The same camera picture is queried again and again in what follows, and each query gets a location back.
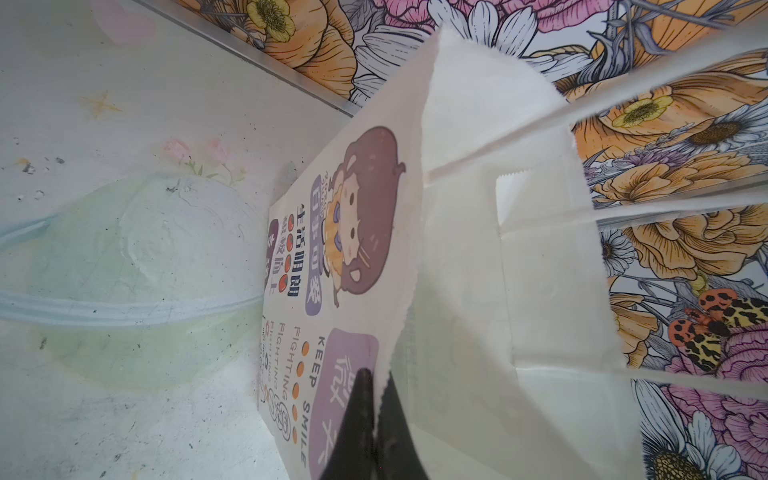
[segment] white daisy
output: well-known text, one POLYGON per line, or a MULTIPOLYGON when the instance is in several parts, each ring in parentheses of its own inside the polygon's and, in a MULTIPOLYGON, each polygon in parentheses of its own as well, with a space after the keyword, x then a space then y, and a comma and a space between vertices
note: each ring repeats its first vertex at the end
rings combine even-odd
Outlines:
POLYGON ((743 105, 728 115, 716 118, 697 134, 674 145, 675 150, 692 154, 718 150, 739 150, 768 137, 768 98, 755 105, 743 105))
MULTIPOLYGON (((472 8, 469 20, 453 8, 448 0, 429 0, 428 9, 437 26, 450 25, 463 38, 496 48, 505 55, 522 58, 549 81, 578 73, 592 62, 589 55, 580 52, 522 56, 538 27, 536 14, 531 7, 509 15, 501 26, 498 24, 496 7, 484 0, 472 8)), ((355 48, 355 58, 358 65, 369 73, 362 73, 353 79, 356 89, 350 100, 357 105, 368 101, 427 37, 429 34, 425 31, 387 25, 379 25, 373 33, 365 34, 362 37, 365 45, 355 48)))
POLYGON ((632 242, 621 230, 600 232, 603 247, 603 263, 608 276, 617 276, 627 271, 632 260, 637 258, 632 242))
POLYGON ((658 386, 646 380, 632 383, 641 411, 643 460, 650 480, 752 480, 738 475, 741 457, 734 447, 717 444, 706 415, 694 413, 686 428, 658 386))

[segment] orange flower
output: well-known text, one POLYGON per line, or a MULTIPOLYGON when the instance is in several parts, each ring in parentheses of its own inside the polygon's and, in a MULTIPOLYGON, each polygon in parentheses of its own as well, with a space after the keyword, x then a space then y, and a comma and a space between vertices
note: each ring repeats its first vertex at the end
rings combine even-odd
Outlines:
POLYGON ((768 204, 624 229, 640 265, 659 278, 731 275, 768 239, 768 204))
POLYGON ((632 204, 665 197, 669 194, 722 184, 750 177, 768 170, 764 165, 749 165, 750 158, 735 153, 708 151, 695 155, 682 167, 671 170, 666 164, 632 167, 624 173, 594 186, 602 194, 597 202, 632 204))
MULTIPOLYGON (((663 3, 651 0, 655 4, 663 3)), ((684 0, 671 9, 688 15, 702 15, 714 6, 717 0, 684 0)), ((761 14, 768 8, 768 2, 757 2, 743 8, 736 8, 730 15, 733 20, 726 23, 735 25, 761 14)), ((648 22, 653 39, 661 48, 676 51, 710 33, 713 28, 695 25, 678 18, 658 15, 648 22)), ((604 47, 599 42, 592 51, 597 58, 604 47)), ((601 117, 585 118, 573 128, 579 154, 587 160, 605 150, 596 160, 622 157, 637 147, 655 141, 663 134, 688 124, 694 126, 675 138, 682 141, 707 128, 713 118, 736 110, 745 104, 755 104, 768 97, 768 81, 748 78, 744 75, 765 69, 766 51, 753 51, 738 58, 723 61, 700 71, 686 75, 667 85, 655 88, 637 98, 625 101, 610 109, 601 117)), ((639 41, 635 42, 633 68, 658 58, 647 53, 639 41)), ((623 81, 625 75, 573 87, 573 79, 560 83, 566 88, 565 96, 574 101, 586 94, 605 88, 614 81, 623 81)))
POLYGON ((178 0, 209 22, 343 97, 357 61, 338 0, 178 0))
POLYGON ((611 312, 618 326, 621 338, 621 352, 627 357, 627 366, 640 368, 648 355, 645 339, 651 332, 659 330, 659 322, 650 313, 633 310, 632 307, 643 301, 642 295, 629 293, 611 294, 611 312))

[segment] cartoon character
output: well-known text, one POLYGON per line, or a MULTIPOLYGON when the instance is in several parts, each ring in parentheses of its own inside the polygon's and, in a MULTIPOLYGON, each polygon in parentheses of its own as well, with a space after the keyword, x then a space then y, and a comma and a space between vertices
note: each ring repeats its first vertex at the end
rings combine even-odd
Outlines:
POLYGON ((688 319, 669 327, 670 341, 704 372, 713 372, 723 357, 723 344, 733 329, 768 321, 768 303, 759 298, 739 298, 728 288, 708 290, 699 296, 704 310, 686 308, 688 319))
POLYGON ((374 127, 351 143, 329 182, 323 226, 326 275, 338 292, 360 295, 379 279, 389 254, 397 188, 405 164, 397 161, 397 140, 374 127))

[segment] yellow painted star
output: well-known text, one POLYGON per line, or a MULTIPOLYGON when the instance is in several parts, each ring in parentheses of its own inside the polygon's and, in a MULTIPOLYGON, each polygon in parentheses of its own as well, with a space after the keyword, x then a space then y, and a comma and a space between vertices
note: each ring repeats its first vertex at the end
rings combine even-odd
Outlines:
POLYGON ((93 106, 94 118, 98 118, 98 116, 101 115, 101 112, 104 111, 105 109, 112 110, 112 111, 122 111, 120 108, 115 107, 113 104, 107 103, 108 96, 109 96, 109 90, 104 90, 101 93, 101 96, 98 97, 97 99, 88 98, 88 97, 80 97, 80 99, 93 106))

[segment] table surface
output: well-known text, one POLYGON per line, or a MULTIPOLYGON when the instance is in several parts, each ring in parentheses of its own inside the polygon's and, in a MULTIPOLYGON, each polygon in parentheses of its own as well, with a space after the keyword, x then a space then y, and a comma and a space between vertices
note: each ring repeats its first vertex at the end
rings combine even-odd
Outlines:
MULTIPOLYGON (((238 192, 266 212, 349 120, 121 4, 153 38, 116 45, 88 0, 3 2, 0 231, 177 167, 161 150, 172 137, 193 151, 221 139, 247 170, 238 192)), ((93 333, 0 320, 0 478, 286 478, 253 393, 258 320, 93 333)))

